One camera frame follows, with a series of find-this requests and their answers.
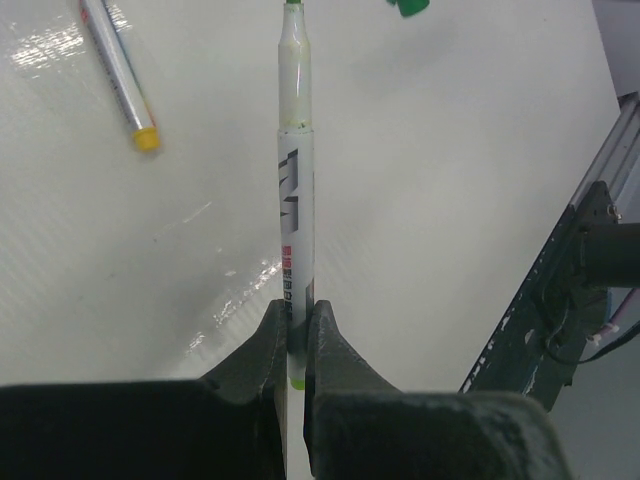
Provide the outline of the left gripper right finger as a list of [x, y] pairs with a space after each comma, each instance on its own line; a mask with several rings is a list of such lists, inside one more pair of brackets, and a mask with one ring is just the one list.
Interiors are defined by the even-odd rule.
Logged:
[[507, 392], [402, 392], [342, 336], [326, 300], [310, 319], [303, 432], [316, 479], [568, 476], [538, 403]]

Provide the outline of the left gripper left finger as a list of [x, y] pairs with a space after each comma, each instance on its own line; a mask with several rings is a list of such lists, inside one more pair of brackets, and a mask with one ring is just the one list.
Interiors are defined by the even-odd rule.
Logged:
[[4, 387], [2, 477], [284, 478], [281, 310], [272, 301], [257, 330], [197, 378]]

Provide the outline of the green marker pen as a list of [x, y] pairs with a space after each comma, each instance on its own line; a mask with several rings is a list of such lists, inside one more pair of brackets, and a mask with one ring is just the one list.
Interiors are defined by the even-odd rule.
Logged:
[[288, 375], [293, 388], [302, 390], [315, 304], [315, 192], [311, 44], [300, 1], [283, 4], [278, 85], [279, 211]]

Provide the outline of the yellow marker pen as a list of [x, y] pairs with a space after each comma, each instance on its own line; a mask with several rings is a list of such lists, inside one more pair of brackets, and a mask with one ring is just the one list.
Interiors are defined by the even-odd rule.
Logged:
[[141, 152], [160, 148], [153, 115], [121, 42], [105, 1], [79, 1], [81, 19], [104, 67], [133, 144]]

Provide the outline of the green pen cap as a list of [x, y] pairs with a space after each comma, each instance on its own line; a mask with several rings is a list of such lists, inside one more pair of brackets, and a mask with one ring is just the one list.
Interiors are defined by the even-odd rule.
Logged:
[[402, 18], [413, 17], [426, 10], [430, 0], [387, 0], [387, 3], [396, 8]]

